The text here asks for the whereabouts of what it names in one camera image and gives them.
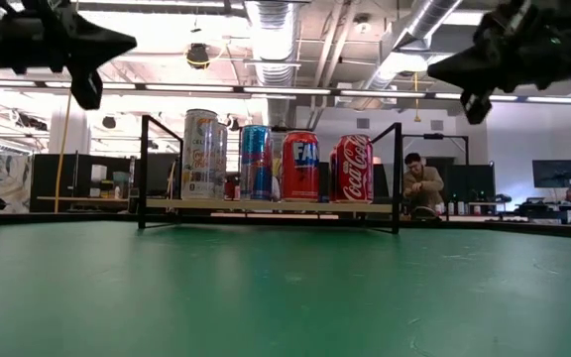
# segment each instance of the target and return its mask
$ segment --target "coca-cola logo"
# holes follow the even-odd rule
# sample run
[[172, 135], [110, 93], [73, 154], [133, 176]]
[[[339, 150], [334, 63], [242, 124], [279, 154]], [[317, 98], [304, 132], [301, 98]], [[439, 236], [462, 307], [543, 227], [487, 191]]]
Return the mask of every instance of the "coca-cola logo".
[[367, 168], [367, 144], [365, 136], [350, 136], [345, 143], [345, 163], [343, 163], [343, 174], [349, 176], [349, 185], [343, 187], [345, 197], [350, 200], [360, 200], [365, 198], [363, 188], [365, 186], [363, 174]]

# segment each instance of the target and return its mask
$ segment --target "blue can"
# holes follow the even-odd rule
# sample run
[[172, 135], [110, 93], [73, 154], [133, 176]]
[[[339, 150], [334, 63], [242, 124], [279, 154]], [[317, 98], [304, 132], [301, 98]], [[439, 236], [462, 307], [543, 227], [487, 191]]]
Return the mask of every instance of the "blue can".
[[270, 127], [247, 125], [242, 130], [240, 199], [271, 200], [273, 151]]

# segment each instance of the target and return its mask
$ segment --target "man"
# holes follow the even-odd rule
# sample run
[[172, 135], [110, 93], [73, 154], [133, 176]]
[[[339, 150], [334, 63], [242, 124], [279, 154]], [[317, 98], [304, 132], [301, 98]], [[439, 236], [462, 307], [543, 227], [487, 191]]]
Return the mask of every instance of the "man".
[[412, 206], [425, 206], [435, 210], [435, 205], [442, 203], [439, 191], [444, 182], [436, 168], [426, 167], [418, 153], [411, 153], [404, 158], [408, 172], [402, 177], [404, 197], [411, 200]]

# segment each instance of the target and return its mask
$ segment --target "man's hair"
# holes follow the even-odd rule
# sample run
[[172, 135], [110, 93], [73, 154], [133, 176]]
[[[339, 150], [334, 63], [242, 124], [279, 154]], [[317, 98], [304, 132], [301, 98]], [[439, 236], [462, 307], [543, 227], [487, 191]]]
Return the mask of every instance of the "man's hair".
[[415, 162], [419, 162], [419, 163], [422, 162], [422, 158], [420, 157], [420, 154], [418, 154], [418, 153], [411, 153], [404, 158], [404, 164], [405, 165], [409, 165], [409, 164], [415, 163]]

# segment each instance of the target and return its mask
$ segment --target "green table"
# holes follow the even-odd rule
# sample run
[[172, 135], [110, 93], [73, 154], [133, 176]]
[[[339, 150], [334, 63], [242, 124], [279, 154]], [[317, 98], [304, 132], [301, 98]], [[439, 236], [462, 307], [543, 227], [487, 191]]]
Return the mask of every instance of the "green table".
[[0, 356], [571, 357], [571, 239], [0, 226]]

